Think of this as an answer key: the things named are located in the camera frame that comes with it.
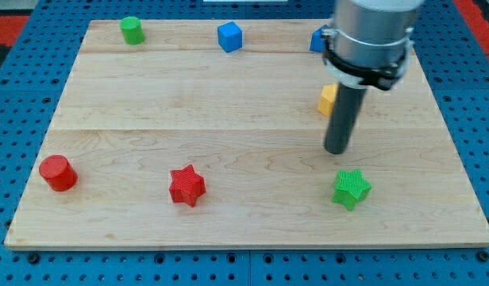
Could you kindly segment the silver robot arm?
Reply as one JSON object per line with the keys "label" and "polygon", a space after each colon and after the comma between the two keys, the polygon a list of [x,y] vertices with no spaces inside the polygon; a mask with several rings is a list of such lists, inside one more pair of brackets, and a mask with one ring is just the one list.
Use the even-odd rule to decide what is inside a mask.
{"label": "silver robot arm", "polygon": [[346,87],[390,90],[410,64],[423,0],[336,0],[322,30],[323,62]]}

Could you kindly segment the blue block behind arm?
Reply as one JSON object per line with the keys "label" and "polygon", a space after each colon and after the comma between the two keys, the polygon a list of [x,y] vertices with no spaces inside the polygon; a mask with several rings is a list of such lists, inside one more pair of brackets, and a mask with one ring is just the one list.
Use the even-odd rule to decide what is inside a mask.
{"label": "blue block behind arm", "polygon": [[326,29],[328,25],[322,25],[318,29],[312,32],[310,47],[309,50],[311,52],[322,52],[324,48],[324,40],[322,38],[322,30]]}

